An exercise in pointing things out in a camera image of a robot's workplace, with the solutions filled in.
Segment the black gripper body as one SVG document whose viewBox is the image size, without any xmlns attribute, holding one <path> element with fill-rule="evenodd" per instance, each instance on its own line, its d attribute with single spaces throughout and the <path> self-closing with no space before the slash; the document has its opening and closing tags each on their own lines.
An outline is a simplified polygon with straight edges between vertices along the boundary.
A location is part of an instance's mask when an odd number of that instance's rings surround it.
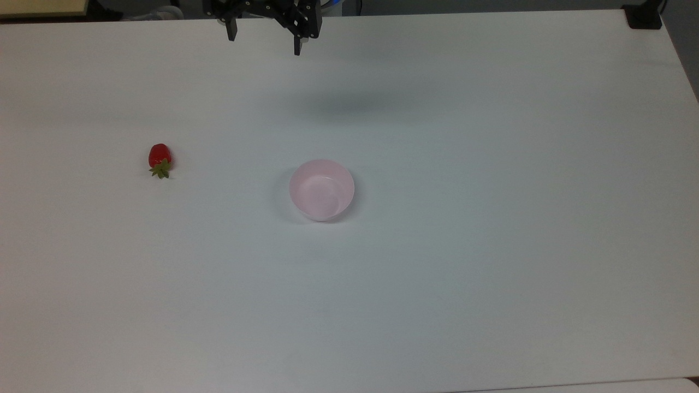
<svg viewBox="0 0 699 393">
<path fill-rule="evenodd" d="M 231 21 L 243 14 L 279 19 L 304 20 L 316 10 L 315 1 L 204 1 L 203 12 L 221 21 Z"/>
</svg>

